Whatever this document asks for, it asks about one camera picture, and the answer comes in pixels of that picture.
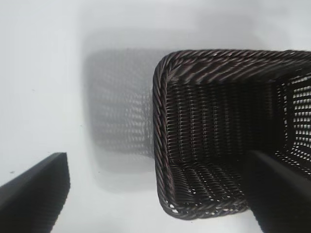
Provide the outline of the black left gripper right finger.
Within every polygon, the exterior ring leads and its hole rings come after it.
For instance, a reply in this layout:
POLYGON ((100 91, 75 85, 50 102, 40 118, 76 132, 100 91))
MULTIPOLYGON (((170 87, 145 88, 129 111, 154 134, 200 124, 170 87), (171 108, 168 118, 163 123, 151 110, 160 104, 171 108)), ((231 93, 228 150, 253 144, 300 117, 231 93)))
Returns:
POLYGON ((244 193, 264 233, 311 231, 311 180, 261 151, 247 153, 244 193))

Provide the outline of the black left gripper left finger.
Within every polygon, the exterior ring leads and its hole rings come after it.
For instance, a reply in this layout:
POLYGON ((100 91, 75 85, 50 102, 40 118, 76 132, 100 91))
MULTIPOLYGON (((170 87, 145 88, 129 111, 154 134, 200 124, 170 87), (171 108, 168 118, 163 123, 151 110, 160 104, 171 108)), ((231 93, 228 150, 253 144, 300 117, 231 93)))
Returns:
POLYGON ((0 231, 51 232, 69 190, 67 154, 48 156, 0 187, 0 231))

